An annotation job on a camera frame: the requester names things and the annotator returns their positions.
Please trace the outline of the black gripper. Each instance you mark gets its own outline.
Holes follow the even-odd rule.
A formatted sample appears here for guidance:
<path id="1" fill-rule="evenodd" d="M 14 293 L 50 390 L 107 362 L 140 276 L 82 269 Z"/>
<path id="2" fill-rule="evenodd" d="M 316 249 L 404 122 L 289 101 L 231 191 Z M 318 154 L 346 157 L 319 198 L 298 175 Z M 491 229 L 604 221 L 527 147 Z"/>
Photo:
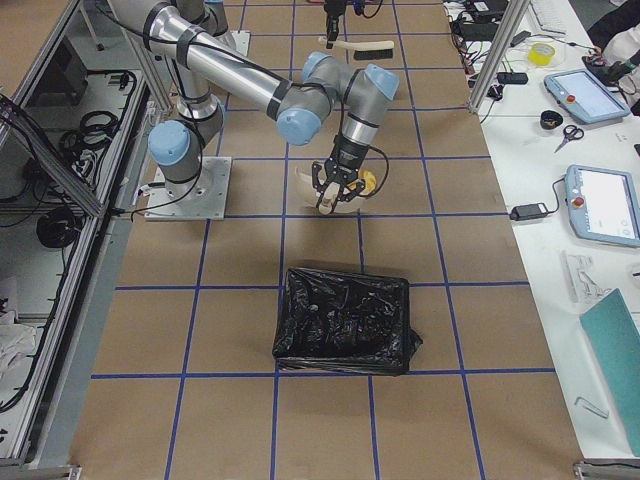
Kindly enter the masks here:
<path id="1" fill-rule="evenodd" d="M 329 158 L 324 162 L 314 161 L 311 167 L 311 183 L 314 191 L 321 196 L 331 184 L 338 186 L 337 202 L 348 203 L 361 197 L 365 181 L 359 179 L 359 171 L 342 165 Z"/>
<path id="2" fill-rule="evenodd" d="M 324 4 L 323 10 L 326 14 L 326 38 L 328 40 L 336 40 L 339 34 L 341 5 Z"/>

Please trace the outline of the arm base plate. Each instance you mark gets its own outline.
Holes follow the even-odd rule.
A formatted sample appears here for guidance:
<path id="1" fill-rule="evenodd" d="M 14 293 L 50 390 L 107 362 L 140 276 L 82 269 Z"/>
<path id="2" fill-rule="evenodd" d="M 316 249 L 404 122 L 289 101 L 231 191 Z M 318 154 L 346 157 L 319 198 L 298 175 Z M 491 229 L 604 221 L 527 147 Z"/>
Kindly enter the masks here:
<path id="1" fill-rule="evenodd" d="M 228 30 L 217 39 L 241 55 L 247 56 L 250 43 L 250 32 L 247 30 Z"/>
<path id="2" fill-rule="evenodd" d="M 231 157 L 204 156 L 201 173 L 184 184 L 166 182 L 159 167 L 154 181 L 160 187 L 150 190 L 148 209 L 143 212 L 148 221 L 200 221 L 225 218 Z"/>

